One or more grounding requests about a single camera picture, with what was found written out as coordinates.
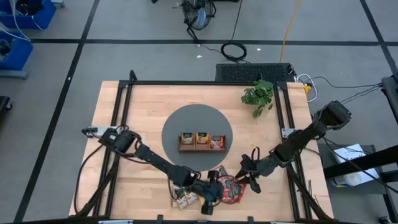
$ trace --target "snack package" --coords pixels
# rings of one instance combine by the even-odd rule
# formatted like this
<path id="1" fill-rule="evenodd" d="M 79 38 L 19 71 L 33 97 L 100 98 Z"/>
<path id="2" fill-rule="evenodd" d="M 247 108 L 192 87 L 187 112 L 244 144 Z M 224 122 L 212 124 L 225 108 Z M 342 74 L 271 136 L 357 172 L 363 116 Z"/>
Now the snack package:
<path id="1" fill-rule="evenodd" d="M 193 134 L 192 133 L 182 133 L 181 134 L 181 144 L 193 144 Z"/>
<path id="2" fill-rule="evenodd" d="M 187 197 L 185 196 L 185 194 L 184 194 L 183 196 L 181 196 L 181 197 L 178 197 L 178 198 L 176 199 L 176 202 L 177 202 L 177 205 L 178 205 L 178 207 L 179 207 L 180 209 L 184 209 L 184 208 L 186 208 L 186 207 L 189 205 L 188 199 L 187 199 Z"/>
<path id="3" fill-rule="evenodd" d="M 197 133 L 197 144 L 209 144 L 209 135 L 207 133 Z"/>
<path id="4" fill-rule="evenodd" d="M 198 201 L 198 195 L 193 192 L 188 192 L 185 194 L 185 196 L 187 197 L 188 204 L 192 204 L 193 202 Z"/>
<path id="5" fill-rule="evenodd" d="M 213 170 L 220 172 L 220 176 L 227 175 L 218 179 L 224 185 L 223 202 L 239 203 L 243 197 L 246 184 L 237 184 L 231 176 L 228 176 L 228 173 L 223 165 L 215 167 Z"/>
<path id="6" fill-rule="evenodd" d="M 225 136 L 212 136 L 210 141 L 210 149 L 223 149 Z"/>
<path id="7" fill-rule="evenodd" d="M 174 186 L 172 207 L 178 207 L 179 209 L 184 209 L 188 205 L 198 201 L 198 195 L 192 192 L 186 192 L 184 189 Z"/>

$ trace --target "wooden tabletop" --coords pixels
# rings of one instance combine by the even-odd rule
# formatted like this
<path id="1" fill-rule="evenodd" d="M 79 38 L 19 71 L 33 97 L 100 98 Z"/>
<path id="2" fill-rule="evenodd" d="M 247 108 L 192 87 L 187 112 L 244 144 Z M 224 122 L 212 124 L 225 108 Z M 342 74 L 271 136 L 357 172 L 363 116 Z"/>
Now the wooden tabletop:
<path id="1" fill-rule="evenodd" d="M 118 82 L 102 83 L 93 126 L 109 126 L 117 87 Z M 288 83 L 288 87 L 295 126 L 306 128 L 311 123 L 311 117 L 303 85 Z M 259 146 L 261 157 L 264 157 L 268 155 L 268 151 L 281 142 L 276 108 L 273 107 L 268 113 L 265 112 L 260 118 L 254 119 L 252 117 L 254 107 L 241 102 L 245 88 L 247 86 L 134 85 L 127 125 L 142 136 L 144 144 L 168 160 L 161 140 L 166 119 L 175 110 L 185 105 L 212 106 L 225 115 L 232 127 L 233 143 L 226 159 L 221 164 L 226 167 L 229 174 L 235 175 L 241 168 L 241 155 L 250 154 L 252 145 Z M 280 92 L 280 99 L 285 126 L 288 127 L 282 92 Z M 97 139 L 89 139 L 84 158 L 98 146 Z M 318 150 L 315 141 L 310 142 L 307 147 Z M 78 193 L 79 209 L 84 206 L 98 186 L 103 155 L 104 149 L 86 163 L 81 174 Z M 301 156 L 305 179 L 307 182 L 311 180 L 314 198 L 326 214 L 333 217 L 319 156 L 310 151 L 303 151 Z M 207 173 L 202 172 L 202 176 L 202 178 L 206 177 Z M 286 171 L 277 167 L 270 176 L 260 177 L 257 181 L 262 189 L 261 194 L 254 193 L 248 186 L 240 203 L 233 205 L 221 203 L 215 207 L 213 215 L 202 215 L 199 202 L 184 210 L 170 207 L 167 177 L 163 172 L 151 165 L 135 164 L 121 159 L 111 218 L 153 220 L 158 214 L 162 214 L 165 220 L 245 221 L 248 216 L 253 216 L 255 221 L 293 221 Z M 108 191 L 105 190 L 101 213 L 104 213 L 104 201 L 107 195 Z M 304 217 L 301 203 L 300 208 L 301 217 Z"/>

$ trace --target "gray floor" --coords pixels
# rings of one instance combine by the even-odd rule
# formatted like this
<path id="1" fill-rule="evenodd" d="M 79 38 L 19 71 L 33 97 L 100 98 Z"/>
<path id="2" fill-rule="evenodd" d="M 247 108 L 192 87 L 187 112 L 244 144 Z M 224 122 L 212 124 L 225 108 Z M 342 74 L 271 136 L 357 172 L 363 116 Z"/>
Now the gray floor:
<path id="1" fill-rule="evenodd" d="M 188 40 L 182 12 L 172 9 L 177 2 L 100 0 L 88 39 Z M 384 40 L 398 42 L 398 1 L 366 2 Z M 79 39 L 94 0 L 65 3 L 66 8 L 58 9 L 47 30 L 27 30 L 26 34 L 35 39 Z M 282 40 L 294 4 L 294 0 L 245 0 L 235 39 Z M 198 33 L 200 39 L 231 37 L 239 4 L 216 5 L 217 17 Z M 288 39 L 377 41 L 359 0 L 303 0 Z M 246 47 L 246 60 L 250 62 L 279 60 L 280 45 Z M 24 67 L 29 79 L 0 79 L 0 95 L 10 96 L 14 102 L 0 129 L 0 223 L 12 222 L 15 217 L 76 48 L 77 44 L 34 44 Z M 398 60 L 398 47 L 389 47 L 389 51 Z M 335 85 L 373 84 L 391 75 L 380 46 L 288 45 L 284 61 L 292 63 L 297 73 L 324 76 Z M 228 61 L 197 45 L 85 44 L 24 220 L 68 215 L 86 144 L 80 130 L 91 124 L 102 81 L 126 79 L 130 69 L 140 80 L 214 80 L 217 63 Z M 310 104 L 312 112 L 331 100 L 360 91 L 334 89 L 319 79 L 315 84 L 319 96 Z M 353 119 L 342 130 L 330 131 L 327 137 L 331 140 L 374 144 L 378 150 L 398 143 L 398 125 L 380 91 L 346 106 L 353 112 Z M 387 215 L 380 195 L 333 194 L 331 202 L 335 217 L 346 222 L 375 223 L 378 217 Z"/>

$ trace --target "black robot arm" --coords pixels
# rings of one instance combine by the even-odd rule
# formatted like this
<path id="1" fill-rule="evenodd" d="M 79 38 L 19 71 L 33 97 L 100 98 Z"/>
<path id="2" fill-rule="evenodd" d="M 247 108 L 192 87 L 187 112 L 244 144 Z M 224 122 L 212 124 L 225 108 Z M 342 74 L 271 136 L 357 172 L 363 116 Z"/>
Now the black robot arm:
<path id="1" fill-rule="evenodd" d="M 148 146 L 142 143 L 139 134 L 133 131 L 122 131 L 120 134 L 114 128 L 108 128 L 99 139 L 99 142 L 110 148 L 121 157 L 129 159 L 130 161 L 138 162 L 141 164 L 150 164 L 158 170 L 161 170 L 167 175 L 167 178 L 173 182 L 177 187 L 185 188 L 205 199 L 205 203 L 201 208 L 201 213 L 205 215 L 212 215 L 213 203 L 217 200 L 222 200 L 224 186 L 221 182 L 217 181 L 218 171 L 211 170 L 208 172 L 209 181 L 200 180 L 201 174 L 188 167 L 173 165 L 160 157 Z M 126 153 L 130 146 L 134 143 L 135 152 Z M 146 162 L 135 161 L 132 158 L 136 157 Z M 114 163 L 104 181 L 97 188 L 93 196 L 89 199 L 88 203 L 79 211 L 75 217 L 86 217 L 94 204 L 101 197 L 102 192 L 115 175 L 118 165 Z"/>
<path id="2" fill-rule="evenodd" d="M 256 182 L 256 178 L 260 175 L 268 176 L 278 166 L 286 167 L 289 177 L 292 178 L 303 196 L 310 202 L 317 216 L 328 219 L 301 183 L 290 163 L 293 161 L 294 155 L 305 148 L 309 141 L 317 136 L 323 137 L 327 130 L 342 128 L 350 119 L 351 113 L 339 101 L 330 102 L 315 113 L 313 122 L 307 128 L 294 131 L 284 142 L 269 151 L 268 156 L 254 160 L 246 154 L 242 155 L 242 168 L 235 178 L 239 179 L 240 184 L 250 184 L 251 189 L 259 194 L 261 188 Z"/>

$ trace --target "green leaves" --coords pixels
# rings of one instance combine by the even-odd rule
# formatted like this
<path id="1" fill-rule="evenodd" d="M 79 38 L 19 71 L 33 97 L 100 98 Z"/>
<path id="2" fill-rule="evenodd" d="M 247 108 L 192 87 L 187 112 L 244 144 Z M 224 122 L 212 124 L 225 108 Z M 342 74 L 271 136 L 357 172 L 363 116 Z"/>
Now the green leaves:
<path id="1" fill-rule="evenodd" d="M 271 103 L 272 97 L 274 96 L 274 86 L 272 83 L 259 80 L 254 82 L 254 88 L 247 88 L 244 90 L 244 96 L 241 97 L 242 103 L 247 105 L 259 105 L 256 110 L 253 111 L 253 117 L 259 117 L 265 106 L 268 110 L 272 109 L 273 104 Z"/>

